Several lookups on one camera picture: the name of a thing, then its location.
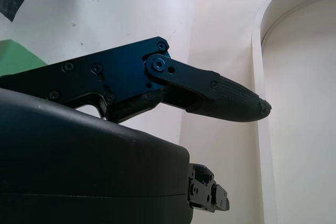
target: white wall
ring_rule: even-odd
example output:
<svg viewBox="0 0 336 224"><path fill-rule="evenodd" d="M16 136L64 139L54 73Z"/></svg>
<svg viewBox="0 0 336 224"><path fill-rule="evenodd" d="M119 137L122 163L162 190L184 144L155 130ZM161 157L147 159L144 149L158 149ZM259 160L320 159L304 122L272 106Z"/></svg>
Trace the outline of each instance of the white wall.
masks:
<svg viewBox="0 0 336 224"><path fill-rule="evenodd" d="M336 0L300 9L263 53L279 224L335 223Z"/></svg>
<svg viewBox="0 0 336 224"><path fill-rule="evenodd" d="M161 36L171 56L187 62L191 7L191 0L25 0L13 23L0 14L0 40L55 63ZM182 111L159 105L124 125L178 143L181 118Z"/></svg>
<svg viewBox="0 0 336 224"><path fill-rule="evenodd" d="M251 28L263 2L194 0L189 64L214 70L252 88ZM214 172L230 200L229 212L211 215L195 211L193 223L263 222L254 123L233 123L184 113L180 143L189 150L192 162L205 164Z"/></svg>

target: curved archway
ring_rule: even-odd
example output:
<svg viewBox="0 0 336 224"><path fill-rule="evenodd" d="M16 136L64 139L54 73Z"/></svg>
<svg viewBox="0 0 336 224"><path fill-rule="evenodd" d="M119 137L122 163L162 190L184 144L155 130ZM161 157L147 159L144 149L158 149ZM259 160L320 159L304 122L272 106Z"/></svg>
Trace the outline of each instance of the curved archway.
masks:
<svg viewBox="0 0 336 224"><path fill-rule="evenodd" d="M255 19L252 34L253 79L256 93L261 97L267 95L265 90L263 53L272 31L297 10L321 0L269 0L260 9ZM277 205L274 183L274 167L271 149L269 120L256 124L259 140L262 197L265 223L277 222Z"/></svg>

